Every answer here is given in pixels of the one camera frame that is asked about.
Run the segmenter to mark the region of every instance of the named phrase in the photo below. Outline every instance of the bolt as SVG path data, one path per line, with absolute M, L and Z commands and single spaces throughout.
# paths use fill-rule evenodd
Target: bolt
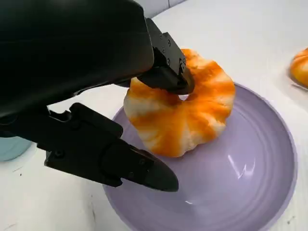
M 134 178 L 134 173 L 133 173 L 133 172 L 130 172 L 130 173 L 128 174 L 128 178 Z
M 140 159 L 140 160 L 139 160 L 139 164 L 140 164 L 140 165 L 144 165 L 144 163 L 145 163 L 145 160 L 144 160 L 144 159 Z
M 73 130 L 77 130 L 80 128 L 80 121 L 77 120 L 72 121 L 70 125 Z
M 184 65 L 183 63 L 181 63 L 181 64 L 180 64 L 180 67 L 181 67 L 182 72 L 184 72 L 184 70 L 185 70 L 185 65 Z
M 57 157 L 57 158 L 62 158 L 64 156 L 64 152 L 63 151 L 55 151 L 54 152 L 54 155 Z

